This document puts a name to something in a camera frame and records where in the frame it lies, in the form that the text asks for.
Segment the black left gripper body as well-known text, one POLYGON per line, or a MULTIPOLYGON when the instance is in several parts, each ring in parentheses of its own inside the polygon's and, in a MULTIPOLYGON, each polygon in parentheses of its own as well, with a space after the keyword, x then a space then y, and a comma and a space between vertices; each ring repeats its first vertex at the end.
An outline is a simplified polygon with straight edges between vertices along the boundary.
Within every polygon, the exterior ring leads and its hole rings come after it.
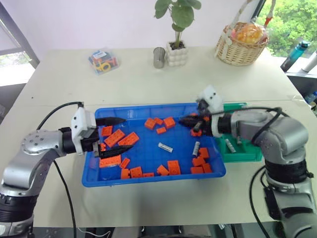
POLYGON ((101 159, 106 158, 106 151, 102 151, 99 130, 97 128, 93 130, 89 137, 81 140, 81 145, 84 152, 92 152, 94 157, 99 157, 101 159))

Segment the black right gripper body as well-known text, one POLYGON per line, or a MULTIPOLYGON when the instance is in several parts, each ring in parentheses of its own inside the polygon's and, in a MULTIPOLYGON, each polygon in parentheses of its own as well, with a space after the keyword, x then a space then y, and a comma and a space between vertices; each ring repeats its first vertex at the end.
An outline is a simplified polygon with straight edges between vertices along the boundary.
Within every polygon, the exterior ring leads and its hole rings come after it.
POLYGON ((200 129, 206 136, 212 136, 211 130, 211 111, 209 110, 209 104, 204 99, 198 99, 198 113, 199 120, 202 122, 200 129))

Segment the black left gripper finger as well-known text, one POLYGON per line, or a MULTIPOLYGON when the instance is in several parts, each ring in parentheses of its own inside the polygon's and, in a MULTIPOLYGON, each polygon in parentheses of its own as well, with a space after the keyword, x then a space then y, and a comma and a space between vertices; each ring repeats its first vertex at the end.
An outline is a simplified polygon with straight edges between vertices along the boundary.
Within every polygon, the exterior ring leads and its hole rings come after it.
POLYGON ((133 147, 133 145, 122 145, 122 146, 115 146, 109 150, 106 151, 100 151, 100 158, 101 159, 106 159, 110 157, 115 157, 118 155, 121 155, 128 150, 130 150, 133 147))
POLYGON ((118 117, 97 118, 96 126, 112 126, 112 125, 117 125, 123 122, 126 122, 126 119, 122 119, 118 117))

